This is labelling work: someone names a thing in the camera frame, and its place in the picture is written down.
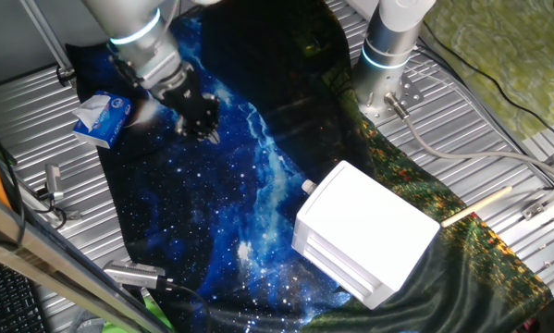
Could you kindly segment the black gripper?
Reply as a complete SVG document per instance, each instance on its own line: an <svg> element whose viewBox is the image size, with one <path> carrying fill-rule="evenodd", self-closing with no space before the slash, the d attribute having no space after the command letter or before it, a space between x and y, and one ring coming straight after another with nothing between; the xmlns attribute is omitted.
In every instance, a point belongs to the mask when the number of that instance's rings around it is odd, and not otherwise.
<svg viewBox="0 0 554 333"><path fill-rule="evenodd" d="M201 92L197 72L180 68L173 76L158 83L161 104L174 109L179 118L175 132L187 138L199 138L219 144L219 100L208 92Z"/></svg>

